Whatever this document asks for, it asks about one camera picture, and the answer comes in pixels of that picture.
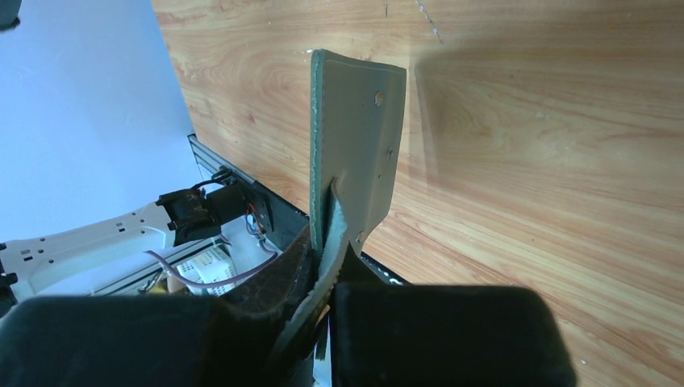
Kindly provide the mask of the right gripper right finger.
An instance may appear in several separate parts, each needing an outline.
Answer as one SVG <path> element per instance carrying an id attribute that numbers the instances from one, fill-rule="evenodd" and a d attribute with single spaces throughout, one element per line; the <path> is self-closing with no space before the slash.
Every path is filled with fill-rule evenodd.
<path id="1" fill-rule="evenodd" d="M 553 313 L 512 285 L 391 285 L 348 248 L 332 293 L 335 386 L 575 386 Z"/>

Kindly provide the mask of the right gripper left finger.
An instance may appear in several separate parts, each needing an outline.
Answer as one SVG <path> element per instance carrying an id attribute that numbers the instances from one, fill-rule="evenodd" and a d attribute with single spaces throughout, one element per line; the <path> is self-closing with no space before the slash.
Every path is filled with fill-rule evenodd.
<path id="1" fill-rule="evenodd" d="M 4 386 L 310 386 L 305 335 L 266 370 L 315 280 L 308 229 L 222 297 L 41 297 L 1 326 Z"/>

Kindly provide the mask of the green card holder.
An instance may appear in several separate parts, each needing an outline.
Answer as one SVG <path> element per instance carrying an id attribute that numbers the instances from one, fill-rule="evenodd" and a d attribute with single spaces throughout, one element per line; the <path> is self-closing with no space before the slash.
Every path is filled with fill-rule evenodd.
<path id="1" fill-rule="evenodd" d="M 387 216 L 394 192 L 407 71 L 325 50 L 311 54 L 311 246 L 319 259 L 316 281 L 285 323 L 266 362 L 294 346 L 319 315 L 348 253 L 359 255 Z"/>

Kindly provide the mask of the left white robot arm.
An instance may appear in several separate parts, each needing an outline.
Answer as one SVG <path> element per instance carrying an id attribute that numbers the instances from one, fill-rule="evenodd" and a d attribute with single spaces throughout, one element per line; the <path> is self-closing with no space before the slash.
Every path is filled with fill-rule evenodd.
<path id="1" fill-rule="evenodd" d="M 33 298 L 78 273 L 136 253 L 216 237 L 221 226 L 254 209 L 268 214 L 265 191 L 228 182 L 212 192 L 197 184 L 161 195 L 137 210 L 87 226 L 1 245 L 1 308 Z"/>

